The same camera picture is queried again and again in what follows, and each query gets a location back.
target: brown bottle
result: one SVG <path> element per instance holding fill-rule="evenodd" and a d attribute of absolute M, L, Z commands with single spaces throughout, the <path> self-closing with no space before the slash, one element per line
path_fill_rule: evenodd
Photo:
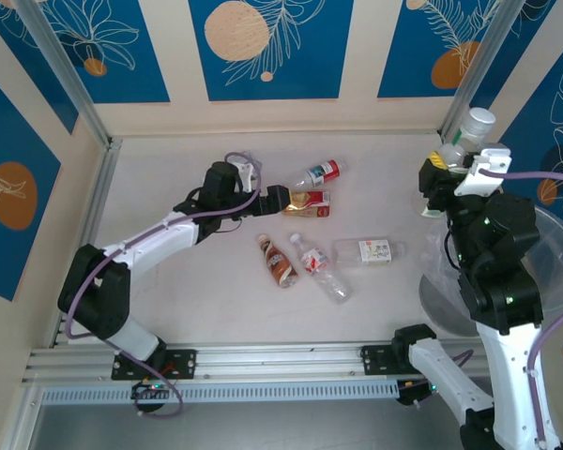
<path fill-rule="evenodd" d="M 290 260 L 278 248 L 273 247 L 266 234 L 258 237 L 261 250 L 265 253 L 266 266 L 281 288 L 289 288 L 297 282 L 298 274 Z"/>

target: robotic arm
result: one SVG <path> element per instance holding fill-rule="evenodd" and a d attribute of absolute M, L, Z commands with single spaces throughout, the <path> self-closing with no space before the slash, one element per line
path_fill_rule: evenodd
<path fill-rule="evenodd" d="M 68 313 L 88 276 L 112 258 L 85 289 L 73 319 L 99 339 L 161 371 L 166 344 L 129 314 L 129 286 L 169 256 L 204 241 L 220 228 L 224 219 L 276 214 L 290 203 L 289 191 L 283 186 L 268 187 L 266 196 L 258 196 L 252 188 L 258 163 L 247 160 L 246 164 L 213 163 L 206 172 L 204 185 L 194 189 L 172 213 L 147 231 L 103 249 L 81 247 L 58 299 L 60 310 Z M 260 190 L 260 180 L 255 190 Z"/>
<path fill-rule="evenodd" d="M 461 296 L 488 356 L 494 400 L 464 375 L 426 325 L 398 330 L 392 346 L 399 361 L 438 387 L 459 421 L 465 450 L 563 448 L 550 419 L 540 359 L 533 376 L 543 433 L 528 386 L 527 356 L 542 322 L 538 287 L 521 262 L 540 238 L 534 205 L 498 191 L 502 180 L 480 172 L 505 173 L 509 149 L 492 144 L 469 165 L 466 173 L 450 172 L 431 154 L 419 171 L 419 190 L 429 210 L 448 218 Z"/>

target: plastic bottle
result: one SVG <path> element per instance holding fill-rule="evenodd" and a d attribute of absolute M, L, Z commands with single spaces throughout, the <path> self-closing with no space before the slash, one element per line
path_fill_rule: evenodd
<path fill-rule="evenodd" d="M 314 243 L 306 241 L 295 232 L 290 242 L 297 248 L 297 254 L 305 270 L 319 283 L 327 296 L 337 302 L 344 303 L 352 290 L 348 283 L 333 269 L 329 258 Z"/>
<path fill-rule="evenodd" d="M 460 145 L 467 153 L 475 152 L 490 134 L 495 122 L 496 117 L 490 111 L 484 108 L 471 108 L 463 117 L 452 144 Z"/>
<path fill-rule="evenodd" d="M 266 267 L 275 278 L 278 286 L 281 288 L 289 288 L 298 280 L 297 271 L 294 270 L 290 260 L 281 250 L 274 247 L 271 238 L 266 234 L 260 234 L 258 237 L 259 246 L 265 253 Z"/>
<path fill-rule="evenodd" d="M 330 159 L 307 171 L 297 174 L 289 182 L 290 190 L 302 192 L 317 188 L 324 183 L 334 180 L 346 170 L 346 163 L 342 159 Z"/>
<path fill-rule="evenodd" d="M 401 258 L 405 245 L 389 241 L 387 237 L 361 237 L 334 241 L 332 260 L 338 267 L 383 266 Z"/>

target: white table surface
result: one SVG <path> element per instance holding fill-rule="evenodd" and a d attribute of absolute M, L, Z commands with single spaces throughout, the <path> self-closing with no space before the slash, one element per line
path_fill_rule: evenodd
<path fill-rule="evenodd" d="M 202 185 L 228 151 L 250 150 L 263 162 L 265 186 L 328 158 L 348 170 L 326 186 L 328 218 L 248 217 L 236 232 L 208 237 L 146 273 L 132 286 L 132 314 L 167 342 L 262 343 L 388 339 L 429 320 L 418 300 L 418 268 L 429 219 L 412 206 L 418 169 L 439 143 L 435 134 L 237 134 L 129 138 L 123 142 L 97 244 L 119 242 L 164 217 Z M 223 228 L 235 227 L 227 221 Z M 345 272 L 355 294 L 332 304 L 298 267 L 288 242 L 301 232 L 330 250 L 333 239 L 388 236 L 406 255 L 382 268 Z M 256 242 L 268 233 L 299 271 L 299 283 L 276 286 Z M 450 337 L 442 330 L 441 337 Z"/>

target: bottle cap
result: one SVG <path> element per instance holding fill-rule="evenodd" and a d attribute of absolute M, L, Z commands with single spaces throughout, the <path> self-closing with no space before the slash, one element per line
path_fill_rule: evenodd
<path fill-rule="evenodd" d="M 263 245 L 265 241 L 271 240 L 268 234 L 259 234 L 259 237 L 257 237 L 257 239 L 259 241 L 259 245 Z"/>
<path fill-rule="evenodd" d="M 495 125 L 496 116 L 484 108 L 471 108 L 464 116 L 461 126 L 469 133 L 486 136 Z"/>
<path fill-rule="evenodd" d="M 292 234 L 292 235 L 290 236 L 290 242 L 291 242 L 292 244 L 294 244 L 296 241 L 299 241 L 300 239 L 302 239 L 302 236 L 301 236 L 300 233 L 298 233 L 298 232 L 295 232 L 294 234 Z"/>

